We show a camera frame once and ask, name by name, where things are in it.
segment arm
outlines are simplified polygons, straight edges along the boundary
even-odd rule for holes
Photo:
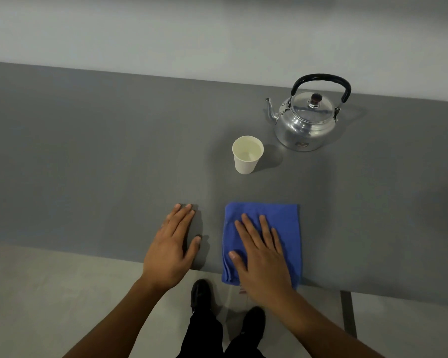
[[[260,216],[259,220],[262,238],[245,214],[242,215],[243,223],[235,222],[247,251],[247,267],[239,254],[229,253],[250,297],[272,311],[313,358],[381,358],[292,289],[277,231],[273,228],[271,233],[265,216]]]
[[[63,358],[126,358],[156,303],[191,268],[201,238],[186,254],[182,245],[194,211],[176,205],[161,225],[144,258],[143,274],[123,300]]]

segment paper cup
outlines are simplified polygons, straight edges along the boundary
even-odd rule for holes
[[[257,138],[245,135],[237,138],[232,145],[234,165],[243,175],[248,175],[256,167],[259,158],[264,153],[264,145]]]

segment person's left hand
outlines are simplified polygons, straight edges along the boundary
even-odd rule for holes
[[[199,251],[200,236],[192,239],[186,254],[182,250],[184,237],[195,213],[191,207],[187,205],[181,208],[179,204],[174,206],[144,258],[141,278],[162,293],[181,281]]]

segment kettle lid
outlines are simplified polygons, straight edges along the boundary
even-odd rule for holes
[[[303,92],[290,99],[290,109],[302,120],[309,123],[323,123],[334,116],[332,102],[319,93]]]

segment black pants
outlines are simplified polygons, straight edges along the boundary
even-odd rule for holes
[[[246,357],[264,358],[262,353],[253,347],[244,335],[232,340],[223,352],[223,326],[210,310],[196,310],[189,322],[188,331],[182,342],[178,358],[184,357]]]

